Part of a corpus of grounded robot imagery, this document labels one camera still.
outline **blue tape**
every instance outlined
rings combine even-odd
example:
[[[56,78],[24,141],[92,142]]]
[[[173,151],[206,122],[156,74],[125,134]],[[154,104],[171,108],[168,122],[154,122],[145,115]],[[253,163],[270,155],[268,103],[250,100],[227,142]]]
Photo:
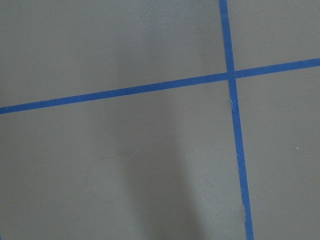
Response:
[[[227,0],[219,0],[219,6],[220,6],[222,34],[223,34],[223,42],[224,42],[225,62],[226,62],[226,69],[228,74],[229,94],[230,94],[230,100],[232,104],[232,121],[233,121],[235,150],[236,150],[238,170],[239,170],[239,181],[240,181],[240,188],[241,188],[242,204],[244,206],[244,214],[245,214],[245,221],[244,221],[245,233],[246,233],[247,240],[254,240],[254,230],[253,230],[252,217],[251,217],[249,187],[248,187],[248,179],[247,179],[244,144],[243,144],[242,130],[241,130],[236,73],[235,73],[234,55],[233,55],[233,49],[232,49]]]
[[[147,92],[153,92],[153,91],[159,91],[159,90],[165,90],[165,89],[174,89],[174,88],[186,87],[186,86],[197,85],[197,84],[212,83],[212,82],[217,82],[222,80],[227,80],[227,73],[218,73],[218,74],[212,74],[207,76],[197,76],[192,78],[166,81],[161,83],[153,83],[153,84],[142,85],[142,86],[133,86],[128,88],[95,92],[95,93],[89,93],[89,94],[83,94],[83,95],[77,95],[77,96],[68,96],[68,97],[30,102],[30,103],[24,103],[24,104],[13,105],[13,106],[4,106],[4,107],[0,107],[0,114],[8,114],[13,112],[47,108],[47,107],[53,107],[58,105],[73,104],[73,103],[86,102],[86,101],[92,101],[92,100],[98,100],[98,99],[114,98],[119,96],[147,93]]]
[[[320,66],[320,58],[293,61],[282,64],[275,64],[270,66],[261,66],[250,69],[235,71],[235,78],[245,78],[263,74],[272,74],[289,70],[305,69]]]

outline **gray surface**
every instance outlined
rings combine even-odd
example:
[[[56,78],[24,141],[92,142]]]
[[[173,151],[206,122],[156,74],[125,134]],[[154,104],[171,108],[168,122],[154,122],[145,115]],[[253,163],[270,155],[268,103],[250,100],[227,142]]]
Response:
[[[0,106],[226,71],[218,0],[5,0]]]
[[[256,240],[320,236],[320,68],[239,79]]]
[[[229,0],[236,69],[320,57],[320,1]]]
[[[3,240],[244,240],[226,81],[1,115]]]

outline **gray floor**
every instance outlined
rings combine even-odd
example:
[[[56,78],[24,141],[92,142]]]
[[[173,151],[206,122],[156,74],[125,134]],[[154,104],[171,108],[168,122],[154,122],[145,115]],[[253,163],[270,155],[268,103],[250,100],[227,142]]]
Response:
[[[317,1],[229,0],[236,70],[320,58]],[[226,72],[219,1],[3,1],[0,106]],[[320,67],[237,79],[256,240],[320,235]],[[228,82],[0,115],[1,240],[245,240]]]

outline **blue painter's tape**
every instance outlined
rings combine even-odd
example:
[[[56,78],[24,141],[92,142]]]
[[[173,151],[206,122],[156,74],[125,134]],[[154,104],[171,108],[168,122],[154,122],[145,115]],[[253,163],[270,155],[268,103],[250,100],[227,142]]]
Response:
[[[254,230],[253,230],[252,217],[251,217],[249,187],[248,187],[248,179],[247,179],[244,144],[243,144],[242,130],[241,130],[238,92],[237,92],[237,83],[236,83],[236,76],[235,76],[236,73],[235,73],[234,55],[233,55],[233,49],[232,49],[232,39],[231,39],[227,0],[219,0],[219,6],[220,6],[222,34],[223,34],[223,42],[224,42],[225,62],[226,62],[226,68],[227,68],[227,74],[228,74],[229,94],[230,94],[230,100],[232,104],[232,121],[233,121],[235,150],[236,150],[237,164],[238,164],[238,170],[239,170],[239,181],[240,181],[240,188],[241,188],[242,204],[244,206],[244,214],[245,214],[245,221],[244,221],[245,233],[246,233],[247,240],[254,240]]]
[[[13,106],[5,106],[5,107],[0,107],[0,114],[8,114],[13,112],[47,108],[52,106],[73,104],[73,103],[86,102],[86,101],[92,101],[92,100],[98,100],[98,99],[114,98],[119,96],[147,93],[147,92],[153,92],[153,91],[159,91],[159,90],[165,90],[165,89],[174,89],[174,88],[186,87],[186,86],[197,85],[197,84],[212,83],[212,82],[217,82],[222,80],[227,80],[227,73],[218,73],[218,74],[207,75],[207,76],[197,76],[197,77],[174,80],[174,81],[166,81],[166,82],[154,83],[154,84],[148,84],[148,85],[142,85],[142,86],[133,86],[128,88],[95,92],[95,93],[89,93],[89,94],[83,94],[83,95],[77,95],[77,96],[68,96],[68,97],[37,101],[37,102],[31,102],[31,103],[24,103],[24,104],[13,105]]]
[[[320,58],[287,62],[270,66],[261,66],[250,69],[235,71],[236,78],[245,78],[263,74],[272,74],[296,69],[305,69],[320,66]]]

